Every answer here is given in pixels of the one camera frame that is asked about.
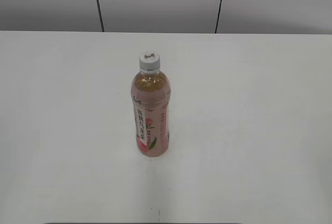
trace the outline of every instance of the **gray wall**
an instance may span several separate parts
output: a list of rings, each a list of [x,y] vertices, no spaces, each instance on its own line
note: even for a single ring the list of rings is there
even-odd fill
[[[214,33],[220,0],[99,0],[105,31]],[[218,33],[332,34],[332,0],[223,0]],[[0,30],[101,31],[96,0],[0,0]]]
[[[332,34],[332,0],[223,0],[218,32]]]

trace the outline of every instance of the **beverage bottle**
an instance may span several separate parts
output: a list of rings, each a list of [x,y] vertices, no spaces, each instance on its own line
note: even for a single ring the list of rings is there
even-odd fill
[[[152,51],[142,53],[140,72],[131,85],[131,99],[134,104],[137,146],[149,157],[160,156],[168,148],[170,97],[170,82],[160,71],[159,54]]]

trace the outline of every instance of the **bottle neck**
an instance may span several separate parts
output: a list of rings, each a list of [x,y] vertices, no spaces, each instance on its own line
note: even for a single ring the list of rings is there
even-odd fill
[[[160,73],[160,67],[155,69],[144,69],[140,67],[142,75],[158,75]]]

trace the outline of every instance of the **white table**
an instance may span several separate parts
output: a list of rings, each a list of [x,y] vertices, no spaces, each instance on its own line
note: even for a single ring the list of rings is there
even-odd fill
[[[170,147],[135,143],[155,49]],[[0,223],[332,222],[332,36],[0,32]]]

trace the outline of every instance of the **liquid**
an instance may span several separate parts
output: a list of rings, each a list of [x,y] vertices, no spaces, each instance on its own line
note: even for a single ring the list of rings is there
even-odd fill
[[[157,157],[168,148],[170,96],[170,83],[162,72],[153,75],[138,73],[133,79],[131,97],[135,111],[136,142],[139,150],[149,157]]]

